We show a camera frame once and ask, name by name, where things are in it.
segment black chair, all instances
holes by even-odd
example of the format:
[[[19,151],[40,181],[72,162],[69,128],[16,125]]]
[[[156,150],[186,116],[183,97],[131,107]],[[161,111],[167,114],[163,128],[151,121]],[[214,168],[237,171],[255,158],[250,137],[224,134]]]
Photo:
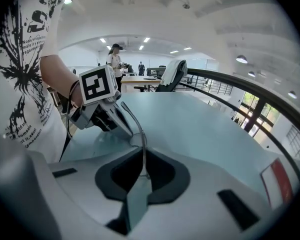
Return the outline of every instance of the black chair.
[[[161,85],[159,84],[159,86],[156,88],[156,92],[173,92],[174,89],[177,87],[177,85],[179,84],[179,82],[181,81],[181,79],[184,77],[184,75],[187,73],[185,73],[182,69],[185,65],[185,63],[187,63],[185,60],[181,61],[178,65],[178,69],[177,72],[175,74],[174,80],[172,83],[170,83],[169,85]],[[135,86],[134,89],[138,89],[140,90],[140,92],[144,93],[145,90],[147,90],[148,88],[146,87],[141,87],[141,86]]]

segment woman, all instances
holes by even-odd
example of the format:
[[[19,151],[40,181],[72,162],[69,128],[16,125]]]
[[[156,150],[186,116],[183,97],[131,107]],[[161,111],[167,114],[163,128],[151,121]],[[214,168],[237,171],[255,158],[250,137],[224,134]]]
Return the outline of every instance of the woman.
[[[119,52],[120,52],[120,45],[117,43],[112,45],[112,48],[109,51],[108,57],[106,58],[106,63],[113,68],[116,84],[118,85],[118,91],[121,92],[122,74],[120,71],[121,58],[120,58]]]

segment person standing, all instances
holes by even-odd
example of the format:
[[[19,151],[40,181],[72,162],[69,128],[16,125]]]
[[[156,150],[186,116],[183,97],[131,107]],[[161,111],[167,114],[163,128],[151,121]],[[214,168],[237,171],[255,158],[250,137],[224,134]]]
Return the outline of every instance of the person standing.
[[[118,91],[121,92],[122,73],[120,71],[121,58],[119,53],[120,45],[117,43],[113,44],[108,57],[106,58],[106,63],[113,68],[116,84],[118,85]]]
[[[145,65],[142,64],[142,61],[140,61],[138,69],[139,69],[139,76],[143,76],[145,74]]]

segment wall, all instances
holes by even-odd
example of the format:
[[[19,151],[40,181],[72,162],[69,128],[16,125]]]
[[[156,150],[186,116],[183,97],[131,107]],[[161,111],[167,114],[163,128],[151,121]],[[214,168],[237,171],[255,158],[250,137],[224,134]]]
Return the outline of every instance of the wall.
[[[186,60],[189,69],[205,69],[218,71],[219,62],[202,52],[192,52],[176,57],[177,60]]]
[[[99,54],[85,49],[80,45],[73,45],[59,51],[59,57],[69,68],[75,68],[77,74],[95,68],[99,62]]]
[[[100,63],[103,65],[107,61],[108,53],[99,53]],[[121,52],[120,57],[122,62],[128,63],[132,66],[134,72],[138,72],[138,65],[142,62],[147,68],[158,68],[160,65],[167,66],[173,57],[164,55],[147,54],[142,52]]]
[[[149,36],[190,46],[220,62],[222,72],[231,74],[235,71],[234,60],[225,40],[216,33],[209,20],[197,19],[191,13],[180,17],[179,13],[172,13],[161,6],[109,4],[105,7],[98,0],[91,0],[91,4],[88,0],[86,2],[84,14],[75,15],[69,7],[62,11],[57,33],[60,48],[107,36]],[[159,26],[154,27],[158,19]]]
[[[231,98],[228,100],[228,102],[239,108],[242,99],[245,96],[245,91],[233,86],[230,96]],[[230,107],[227,106],[224,113],[227,117],[232,118],[235,115],[236,111],[232,110]]]
[[[277,121],[272,127],[271,134],[283,145],[283,147],[291,154],[291,147],[287,139],[287,133],[292,127],[292,123],[282,114],[279,115]],[[275,152],[277,154],[282,154],[282,152],[277,148],[277,146],[266,137],[260,144],[264,149]]]

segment person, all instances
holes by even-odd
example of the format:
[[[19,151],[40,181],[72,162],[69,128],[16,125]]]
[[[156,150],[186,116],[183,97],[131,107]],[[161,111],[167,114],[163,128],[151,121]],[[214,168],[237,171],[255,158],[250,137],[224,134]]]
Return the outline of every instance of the person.
[[[145,65],[142,64],[142,61],[140,61],[138,69],[139,69],[139,76],[143,76],[145,74]]]
[[[106,63],[113,68],[118,91],[121,92],[122,73],[120,71],[120,66],[122,62],[119,53],[120,45],[117,43],[113,44],[109,51],[108,57],[106,58]]]
[[[64,0],[11,0],[0,18],[0,134],[58,162],[69,142],[44,82],[72,103],[83,103],[79,78],[58,56]]]

